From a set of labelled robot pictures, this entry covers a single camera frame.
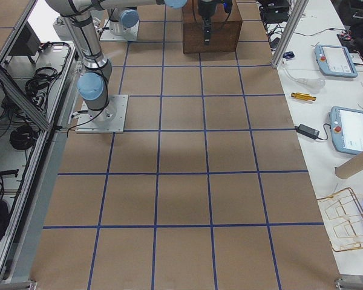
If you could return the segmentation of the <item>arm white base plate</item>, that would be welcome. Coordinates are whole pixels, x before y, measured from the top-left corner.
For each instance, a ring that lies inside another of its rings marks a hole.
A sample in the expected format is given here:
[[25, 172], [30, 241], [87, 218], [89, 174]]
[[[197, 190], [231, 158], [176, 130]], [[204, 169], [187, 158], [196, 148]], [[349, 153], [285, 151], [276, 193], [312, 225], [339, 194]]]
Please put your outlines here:
[[139, 23], [135, 26], [127, 28], [119, 22], [110, 22], [106, 18], [102, 33], [100, 35], [101, 42], [135, 42], [137, 40]]
[[128, 106], [128, 95], [110, 95], [109, 104], [103, 112], [91, 121], [97, 115], [95, 111], [80, 114], [78, 117], [78, 127], [75, 127], [76, 133], [79, 134], [102, 134], [124, 132], [126, 111]]

